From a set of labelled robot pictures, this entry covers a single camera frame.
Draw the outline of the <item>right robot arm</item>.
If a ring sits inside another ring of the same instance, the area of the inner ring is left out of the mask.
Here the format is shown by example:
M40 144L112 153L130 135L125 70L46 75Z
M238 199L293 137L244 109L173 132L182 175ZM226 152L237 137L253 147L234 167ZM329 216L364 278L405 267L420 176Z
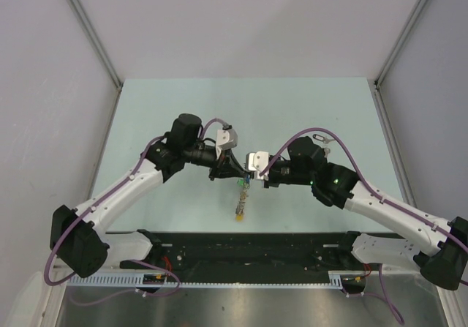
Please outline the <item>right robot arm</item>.
M467 266L467 221L421 211L373 187L357 169L328 161L327 151L310 137L286 147L288 159L264 151L252 155L249 166L263 186L307 185L323 205L360 214L399 235L377 238L354 233L337 251L345 269L361 263L381 263L416 270L430 283L457 290Z

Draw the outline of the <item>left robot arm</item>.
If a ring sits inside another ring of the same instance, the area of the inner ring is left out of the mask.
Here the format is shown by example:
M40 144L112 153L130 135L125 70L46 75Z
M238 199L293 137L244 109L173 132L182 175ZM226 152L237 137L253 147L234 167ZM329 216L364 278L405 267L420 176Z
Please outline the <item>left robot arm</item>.
M213 145L204 140L208 129L198 116L182 113L170 131L148 142L135 166L100 194L74 207L60 206L53 213L51 254L46 268L58 258L73 274L86 278L103 266L137 260L146 268L157 266L162 251L143 231L109 234L108 228L137 200L162 186L187 164L209 169L208 177L242 178L245 169L233 155L238 136L220 121Z

